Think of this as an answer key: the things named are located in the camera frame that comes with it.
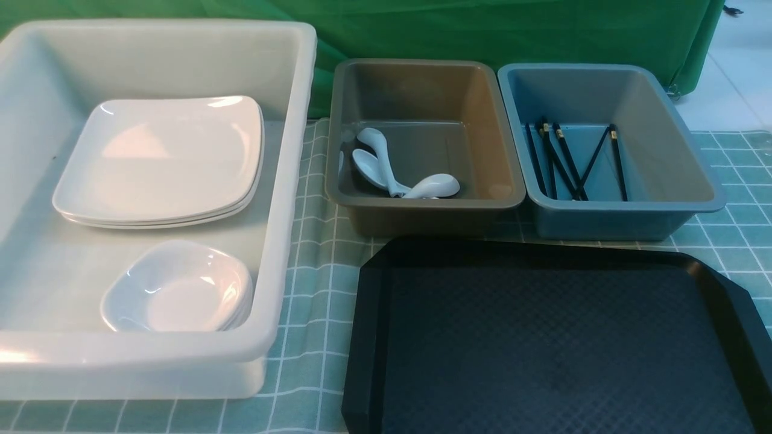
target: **stack of plates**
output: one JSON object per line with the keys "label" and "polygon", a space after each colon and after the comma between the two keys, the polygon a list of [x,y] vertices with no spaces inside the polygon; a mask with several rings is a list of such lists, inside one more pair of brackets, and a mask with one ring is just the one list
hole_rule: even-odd
{"label": "stack of plates", "polygon": [[86,122],[53,206],[110,229],[223,219],[255,195],[264,134],[249,97],[107,101]]}

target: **blue plastic bin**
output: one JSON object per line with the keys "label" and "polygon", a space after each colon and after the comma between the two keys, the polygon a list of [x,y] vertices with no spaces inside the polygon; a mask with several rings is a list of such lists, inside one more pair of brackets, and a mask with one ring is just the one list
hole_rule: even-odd
{"label": "blue plastic bin", "polygon": [[[720,183],[650,72],[626,65],[511,64],[499,70],[499,84],[542,238],[657,241],[696,213],[726,204]],[[605,128],[615,124],[629,202],[621,200],[608,137],[584,186],[588,201],[571,200],[557,172],[558,199],[543,194],[524,132],[525,123],[533,126],[542,116],[550,125],[560,123],[580,174]],[[533,139],[547,181],[546,151],[537,134]],[[562,158],[554,133],[551,141]]]}

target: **gray plastic bin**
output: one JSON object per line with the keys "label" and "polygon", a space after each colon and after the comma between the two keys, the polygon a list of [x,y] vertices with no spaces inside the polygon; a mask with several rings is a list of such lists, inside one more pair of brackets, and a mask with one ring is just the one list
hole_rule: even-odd
{"label": "gray plastic bin", "polygon": [[[394,176],[413,186],[449,173],[452,198],[389,198],[354,167],[355,137],[380,130]],[[352,59],[335,70],[326,190],[365,236],[481,236],[526,196],[496,74],[481,63]]]}
{"label": "gray plastic bin", "polygon": [[[720,183],[702,160],[692,135],[654,76],[636,66],[511,64],[499,70],[539,236],[573,240],[661,240],[697,212],[726,204]],[[616,124],[629,202],[621,200],[607,138],[584,186],[588,201],[572,201],[555,174],[558,200],[539,188],[524,124],[542,116],[559,122],[584,173],[605,128]],[[534,135],[541,170],[547,156]],[[561,155],[557,139],[553,146]]]}

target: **green cloth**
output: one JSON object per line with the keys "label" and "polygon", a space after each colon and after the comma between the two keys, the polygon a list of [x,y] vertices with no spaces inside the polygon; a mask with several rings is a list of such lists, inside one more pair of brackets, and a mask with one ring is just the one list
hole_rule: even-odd
{"label": "green cloth", "polygon": [[347,57],[630,63],[694,90],[723,0],[0,0],[0,31],[74,18],[308,22],[319,49],[309,116],[329,113]]}

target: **white ceramic spoon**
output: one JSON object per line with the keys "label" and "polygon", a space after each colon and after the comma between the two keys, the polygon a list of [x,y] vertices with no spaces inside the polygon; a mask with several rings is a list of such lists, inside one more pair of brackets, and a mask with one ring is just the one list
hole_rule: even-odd
{"label": "white ceramic spoon", "polygon": [[[354,158],[354,166],[356,166],[357,171],[359,171],[365,179],[381,190],[388,191],[388,186],[381,176],[381,167],[378,162],[378,157],[364,149],[354,149],[351,156]],[[397,190],[402,193],[402,195],[406,195],[410,191],[410,188],[397,182]]]}
{"label": "white ceramic spoon", "polygon": [[411,189],[408,194],[402,196],[403,199],[420,199],[420,198],[446,198],[458,193],[461,189],[459,180],[452,175],[446,173],[438,173],[437,175],[431,175],[423,178],[418,184]]}
{"label": "white ceramic spoon", "polygon": [[400,198],[403,193],[397,188],[397,180],[394,179],[394,172],[391,170],[391,162],[388,160],[388,147],[386,137],[375,128],[364,128],[357,134],[357,139],[373,148],[375,156],[378,157],[378,165],[381,167],[381,173],[386,183],[388,194],[392,198]]}

